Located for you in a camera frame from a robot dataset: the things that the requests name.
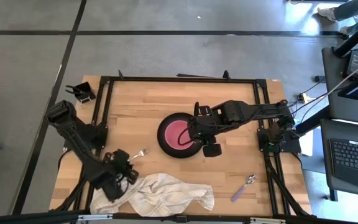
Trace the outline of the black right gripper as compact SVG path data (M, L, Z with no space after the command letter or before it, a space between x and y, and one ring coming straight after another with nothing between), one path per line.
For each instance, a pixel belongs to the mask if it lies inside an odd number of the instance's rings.
M188 134L191 140L200 142L205 157L217 157L222 154L220 144L216 144L216 137L223 132L226 125L216 124L208 105L195 103L194 116L188 120Z

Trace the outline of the silver metal fork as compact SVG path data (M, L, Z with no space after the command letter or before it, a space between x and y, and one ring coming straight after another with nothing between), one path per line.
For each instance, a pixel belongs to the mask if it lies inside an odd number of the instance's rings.
M139 151L138 154L136 154L136 155L134 155L133 157L131 157L131 158L129 159L129 161L134 160L134 159L136 159L136 158L138 158L138 157L145 156L145 155L148 154L148 153L149 153L149 149L142 149L142 150Z

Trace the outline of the black plate with pink centre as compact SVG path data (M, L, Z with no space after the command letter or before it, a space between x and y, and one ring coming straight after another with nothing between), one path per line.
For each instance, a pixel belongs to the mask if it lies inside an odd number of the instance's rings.
M201 144L190 141L188 131L188 113L174 113L160 123L157 130L157 141L163 152L177 159L194 156L201 149Z

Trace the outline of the spoon with purple handle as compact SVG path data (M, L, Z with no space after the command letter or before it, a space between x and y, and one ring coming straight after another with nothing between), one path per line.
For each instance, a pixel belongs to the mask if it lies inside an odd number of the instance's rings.
M243 191L245 191L246 187L250 184L253 184L256 180L255 174L249 175L246 178L245 184L232 196L231 202L236 202L238 198L241 196Z

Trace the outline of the white checkered cloth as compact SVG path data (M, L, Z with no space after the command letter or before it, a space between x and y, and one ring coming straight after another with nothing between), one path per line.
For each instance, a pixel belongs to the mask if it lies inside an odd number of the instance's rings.
M92 214L118 213L126 202L142 217L168 217L182 213L192 201L204 209L214 208L213 188L206 184L190 184L168 174L158 173L137 179L131 185L124 181L124 195L110 202L103 190L95 190L90 204Z

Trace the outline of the white paper sheet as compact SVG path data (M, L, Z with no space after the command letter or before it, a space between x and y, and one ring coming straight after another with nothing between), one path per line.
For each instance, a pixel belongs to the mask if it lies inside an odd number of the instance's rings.
M313 155L313 131L308 131L299 138L301 154L311 157Z

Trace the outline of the black desk leg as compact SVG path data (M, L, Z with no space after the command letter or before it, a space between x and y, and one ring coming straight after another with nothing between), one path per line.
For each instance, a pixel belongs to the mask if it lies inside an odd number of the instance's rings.
M342 57L358 44L358 31L350 36L339 48L334 49L333 53L337 57Z
M316 114L314 114L310 118L306 119L305 121L302 121L299 125L297 125L295 131L299 135L304 135L307 132L318 127L322 119L330 119L330 118L331 118L330 109L329 106L326 106L323 109L319 110Z

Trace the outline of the grey desk top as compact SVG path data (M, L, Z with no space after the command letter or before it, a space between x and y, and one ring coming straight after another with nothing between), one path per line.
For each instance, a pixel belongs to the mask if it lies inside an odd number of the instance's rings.
M341 72L345 69L346 59L336 57L328 47L322 49L322 57L327 91L331 91L343 80ZM338 93L335 90L328 96L331 118L358 123L358 101L341 97Z
M333 175L331 151L329 148L330 139L347 139L358 141L358 125L343 123L329 119L321 120L321 135L323 141L324 166L328 187L332 190L340 190L358 194L358 186L338 179Z

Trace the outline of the black keyboard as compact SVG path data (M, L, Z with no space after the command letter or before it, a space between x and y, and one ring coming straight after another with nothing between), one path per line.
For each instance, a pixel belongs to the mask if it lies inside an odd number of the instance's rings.
M358 186L358 141L330 139L333 175Z

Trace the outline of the black power adapter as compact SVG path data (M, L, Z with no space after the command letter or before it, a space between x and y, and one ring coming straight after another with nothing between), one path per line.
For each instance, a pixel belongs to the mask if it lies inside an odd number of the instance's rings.
M345 73L350 75L358 69L358 50L352 50L348 55Z

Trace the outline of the person's white shoe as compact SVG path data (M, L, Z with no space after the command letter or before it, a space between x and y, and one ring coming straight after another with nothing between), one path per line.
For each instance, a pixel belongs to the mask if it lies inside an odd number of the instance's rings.
M327 18L329 21L332 22L336 22L336 17L334 14L334 7L331 8L317 8L317 13L321 16L321 17L325 17Z

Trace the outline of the person's leg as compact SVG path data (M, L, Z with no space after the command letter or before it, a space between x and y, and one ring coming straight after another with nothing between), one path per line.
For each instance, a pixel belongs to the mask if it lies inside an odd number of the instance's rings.
M358 16L358 0L350 0L334 9L334 16L337 21L342 21L353 16Z

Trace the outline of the black metal table frame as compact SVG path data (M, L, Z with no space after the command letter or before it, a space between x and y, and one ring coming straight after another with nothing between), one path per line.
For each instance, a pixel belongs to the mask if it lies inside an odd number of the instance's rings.
M106 144L92 153L103 158L106 152L126 151L130 158L142 149L145 156L130 161L139 178L152 174L168 174L190 184L206 184L213 188L214 208L204 209L192 201L182 213L168 217L142 217L129 203L119 207L113 218L147 218L176 222L228 220L249 222L250 217L284 219L289 215L307 216L306 202L298 203L295 193L305 195L301 167L289 152L262 152L258 129L267 129L274 119L251 121L238 129L221 133L216 142L222 154L205 157L202 148L192 157L177 159L162 151L157 130L167 116L174 113L193 115L195 103L215 107L225 101L243 101L249 105L269 102L268 88L277 89L272 82L230 78L159 78L159 77L101 77L92 83L98 91L94 103L75 107L76 116L84 123L108 127ZM64 179L76 179L74 193L84 183L84 167L75 153L65 158L58 173L57 187ZM245 184L249 175L256 180L246 187L236 202L232 196ZM89 183L86 211L96 189Z

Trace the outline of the silver aluminium rail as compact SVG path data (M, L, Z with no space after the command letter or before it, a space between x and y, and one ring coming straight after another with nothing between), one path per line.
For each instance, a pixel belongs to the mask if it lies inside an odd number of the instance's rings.
M90 222L94 220L111 220L113 219L113 214L97 214L97 215L79 215L78 222Z
M250 217L250 224L286 224L286 220L275 218Z

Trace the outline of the black open bracket box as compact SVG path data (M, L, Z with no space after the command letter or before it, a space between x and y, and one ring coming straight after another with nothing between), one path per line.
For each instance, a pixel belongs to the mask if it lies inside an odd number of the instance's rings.
M65 88L65 91L74 95L80 103L87 103L96 98L96 95L88 82L76 86L66 85Z

